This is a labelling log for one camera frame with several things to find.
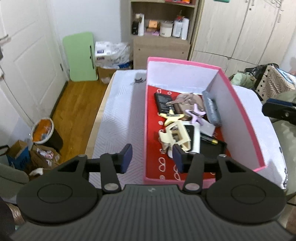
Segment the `black square device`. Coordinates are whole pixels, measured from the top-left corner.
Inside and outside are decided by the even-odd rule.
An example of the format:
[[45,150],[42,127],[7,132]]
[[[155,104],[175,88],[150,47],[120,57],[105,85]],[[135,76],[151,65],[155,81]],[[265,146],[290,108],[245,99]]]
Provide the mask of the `black square device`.
[[200,154],[203,154],[207,158],[214,159],[220,154],[226,154],[226,149],[227,144],[224,141],[218,140],[218,144],[213,145],[200,138]]

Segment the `AA battery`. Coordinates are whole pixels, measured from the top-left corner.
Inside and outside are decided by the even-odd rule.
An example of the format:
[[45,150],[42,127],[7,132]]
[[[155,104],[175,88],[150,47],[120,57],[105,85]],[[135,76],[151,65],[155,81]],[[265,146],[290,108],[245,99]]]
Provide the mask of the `AA battery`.
[[218,144],[218,140],[216,140],[216,139],[214,139],[214,138],[212,138],[212,137],[209,137],[209,136],[207,136],[207,135],[203,135],[203,134],[201,134],[201,135],[200,135],[200,138],[201,138],[201,140],[203,140],[203,141],[205,141],[205,142],[208,142],[208,143],[211,143],[211,144],[213,144],[213,145],[217,145],[217,144]]

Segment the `white pocket wifi router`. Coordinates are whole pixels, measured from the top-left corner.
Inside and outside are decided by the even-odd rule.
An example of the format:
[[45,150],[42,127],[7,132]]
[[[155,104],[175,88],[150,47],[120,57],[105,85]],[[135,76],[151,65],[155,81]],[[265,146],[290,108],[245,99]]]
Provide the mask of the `white pocket wifi router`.
[[188,135],[191,139],[191,149],[186,151],[188,153],[200,153],[200,124],[194,123],[190,124],[189,121],[183,121],[183,124],[188,132]]

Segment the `cream claw hair clip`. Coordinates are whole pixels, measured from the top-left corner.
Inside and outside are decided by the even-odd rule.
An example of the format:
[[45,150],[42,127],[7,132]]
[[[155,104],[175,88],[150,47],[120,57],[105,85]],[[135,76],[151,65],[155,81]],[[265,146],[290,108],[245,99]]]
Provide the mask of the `cream claw hair clip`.
[[181,120],[159,130],[158,134],[164,152],[172,150],[174,144],[178,144],[185,152],[191,149],[191,138]]

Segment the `white power adapter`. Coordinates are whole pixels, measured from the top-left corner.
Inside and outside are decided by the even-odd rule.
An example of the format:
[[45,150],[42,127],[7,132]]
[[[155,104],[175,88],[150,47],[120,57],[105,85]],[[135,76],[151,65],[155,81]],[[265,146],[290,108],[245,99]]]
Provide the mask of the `white power adapter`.
[[209,123],[207,120],[205,120],[203,118],[201,119],[200,132],[202,134],[212,137],[215,133],[215,128],[216,127],[214,125],[212,125],[211,123]]

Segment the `purple star hair clip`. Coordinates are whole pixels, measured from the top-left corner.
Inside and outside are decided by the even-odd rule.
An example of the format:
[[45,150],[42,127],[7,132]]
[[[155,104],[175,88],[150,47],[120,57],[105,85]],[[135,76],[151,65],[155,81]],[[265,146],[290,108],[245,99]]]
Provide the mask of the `purple star hair clip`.
[[206,114],[205,111],[199,110],[198,105],[195,103],[193,105],[193,109],[186,109],[185,113],[191,116],[190,124],[194,125],[195,123],[199,123],[201,126],[204,124],[203,116]]

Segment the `yellow star hair clip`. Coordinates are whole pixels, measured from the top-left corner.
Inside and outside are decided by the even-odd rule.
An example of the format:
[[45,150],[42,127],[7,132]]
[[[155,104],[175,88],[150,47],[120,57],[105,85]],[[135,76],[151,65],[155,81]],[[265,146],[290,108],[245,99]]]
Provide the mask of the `yellow star hair clip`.
[[168,113],[160,113],[159,116],[162,118],[165,118],[164,126],[168,126],[171,123],[174,123],[178,121],[179,119],[182,119],[185,115],[184,114],[176,114],[172,109],[169,110]]

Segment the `grey router back cover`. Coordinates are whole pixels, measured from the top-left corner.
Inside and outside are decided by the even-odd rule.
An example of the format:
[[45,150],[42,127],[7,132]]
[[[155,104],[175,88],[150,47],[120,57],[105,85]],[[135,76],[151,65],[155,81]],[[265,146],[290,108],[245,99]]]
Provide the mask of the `grey router back cover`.
[[205,112],[207,114],[207,119],[209,123],[217,127],[222,126],[222,120],[215,99],[207,90],[204,90],[202,92],[202,96]]

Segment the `pink storage box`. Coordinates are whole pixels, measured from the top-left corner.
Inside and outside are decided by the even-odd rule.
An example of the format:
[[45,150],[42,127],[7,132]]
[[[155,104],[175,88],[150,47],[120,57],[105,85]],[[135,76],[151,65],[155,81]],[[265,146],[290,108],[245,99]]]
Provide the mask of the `pink storage box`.
[[201,94],[204,90],[210,92],[222,119],[218,135],[226,142],[227,153],[254,171],[265,168],[250,119],[220,67],[179,59],[149,57],[146,87],[148,85],[178,94]]

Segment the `pink beige case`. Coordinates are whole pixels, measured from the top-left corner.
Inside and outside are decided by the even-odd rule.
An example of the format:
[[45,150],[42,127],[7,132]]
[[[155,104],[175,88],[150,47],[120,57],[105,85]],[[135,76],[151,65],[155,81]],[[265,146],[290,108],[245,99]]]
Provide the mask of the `pink beige case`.
[[175,108],[175,113],[184,114],[182,118],[183,121],[188,121],[191,116],[185,112],[185,110],[194,110],[194,104],[197,105],[200,111],[204,111],[204,104],[201,96],[193,93],[183,93],[179,94],[175,100],[173,100],[173,107]]

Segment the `silver keys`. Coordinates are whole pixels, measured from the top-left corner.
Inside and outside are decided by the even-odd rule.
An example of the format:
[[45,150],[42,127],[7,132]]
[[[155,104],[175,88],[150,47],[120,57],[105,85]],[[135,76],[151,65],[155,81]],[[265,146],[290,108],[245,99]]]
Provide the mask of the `silver keys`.
[[175,100],[169,101],[166,103],[166,105],[174,105],[174,104],[194,104],[194,94],[193,93],[184,93],[184,94],[179,94]]

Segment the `black phone battery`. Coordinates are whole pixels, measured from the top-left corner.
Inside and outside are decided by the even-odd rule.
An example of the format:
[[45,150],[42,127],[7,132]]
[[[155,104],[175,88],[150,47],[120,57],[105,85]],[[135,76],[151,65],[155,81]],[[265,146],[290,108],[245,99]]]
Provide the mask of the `black phone battery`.
[[156,106],[158,113],[169,113],[170,110],[175,112],[175,108],[173,105],[167,105],[168,102],[172,101],[172,97],[170,95],[162,94],[162,93],[155,93],[154,99],[156,101]]

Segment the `red glasses pattern book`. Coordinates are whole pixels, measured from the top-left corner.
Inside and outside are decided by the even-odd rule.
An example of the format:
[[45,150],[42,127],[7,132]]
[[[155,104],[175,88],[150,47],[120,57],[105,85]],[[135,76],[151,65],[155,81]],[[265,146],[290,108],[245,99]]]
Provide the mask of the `red glasses pattern book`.
[[176,98],[178,93],[148,85],[145,94],[144,124],[144,184],[177,184],[182,186],[186,174],[178,172],[172,159],[162,153],[159,131],[163,130],[165,118],[158,115],[155,93]]

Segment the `black trash bin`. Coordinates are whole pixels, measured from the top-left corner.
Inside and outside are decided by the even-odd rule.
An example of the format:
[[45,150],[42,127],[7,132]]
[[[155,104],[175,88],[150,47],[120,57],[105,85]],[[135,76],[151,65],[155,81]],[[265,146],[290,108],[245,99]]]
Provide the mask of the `black trash bin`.
[[31,138],[34,144],[53,148],[58,153],[63,147],[63,140],[51,118],[41,118],[37,121],[32,128]]

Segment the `wooden shelf cabinet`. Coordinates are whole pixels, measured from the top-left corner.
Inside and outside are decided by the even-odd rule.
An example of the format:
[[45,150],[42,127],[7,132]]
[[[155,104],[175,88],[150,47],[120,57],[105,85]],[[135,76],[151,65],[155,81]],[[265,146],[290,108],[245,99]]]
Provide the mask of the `wooden shelf cabinet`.
[[133,68],[148,57],[187,60],[199,1],[129,1]]

